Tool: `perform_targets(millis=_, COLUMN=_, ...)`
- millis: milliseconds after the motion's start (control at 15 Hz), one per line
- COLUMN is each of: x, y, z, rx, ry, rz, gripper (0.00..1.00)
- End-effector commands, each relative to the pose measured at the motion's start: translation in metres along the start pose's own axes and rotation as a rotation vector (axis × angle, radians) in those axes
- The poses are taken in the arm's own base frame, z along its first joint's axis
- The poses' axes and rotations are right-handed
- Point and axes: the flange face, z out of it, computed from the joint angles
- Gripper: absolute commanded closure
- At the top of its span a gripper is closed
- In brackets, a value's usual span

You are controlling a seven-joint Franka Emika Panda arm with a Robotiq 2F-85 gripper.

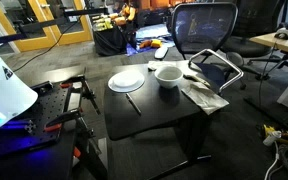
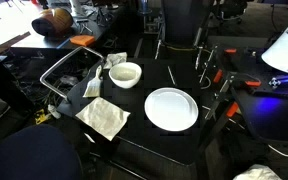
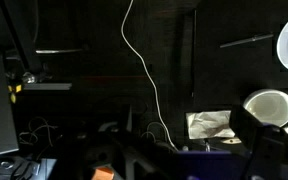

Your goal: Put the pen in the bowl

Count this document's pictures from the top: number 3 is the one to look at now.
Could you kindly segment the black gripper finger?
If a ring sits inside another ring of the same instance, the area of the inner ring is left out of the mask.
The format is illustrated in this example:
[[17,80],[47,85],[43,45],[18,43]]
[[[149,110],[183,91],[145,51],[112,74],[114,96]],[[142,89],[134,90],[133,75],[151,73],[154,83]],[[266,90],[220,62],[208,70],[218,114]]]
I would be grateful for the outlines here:
[[253,156],[281,157],[284,153],[284,131],[260,122],[241,105],[232,107],[229,127]]

